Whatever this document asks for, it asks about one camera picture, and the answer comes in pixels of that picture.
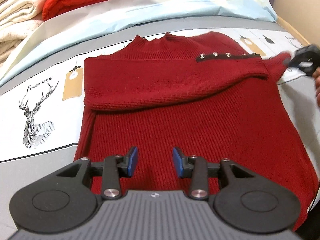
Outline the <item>person's right hand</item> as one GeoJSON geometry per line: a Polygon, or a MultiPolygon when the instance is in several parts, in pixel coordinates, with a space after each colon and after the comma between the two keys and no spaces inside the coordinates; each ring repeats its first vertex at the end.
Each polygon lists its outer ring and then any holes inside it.
{"type": "Polygon", "coordinates": [[[320,68],[319,67],[315,70],[312,77],[314,78],[314,81],[315,81],[317,105],[320,106],[320,68]]]}

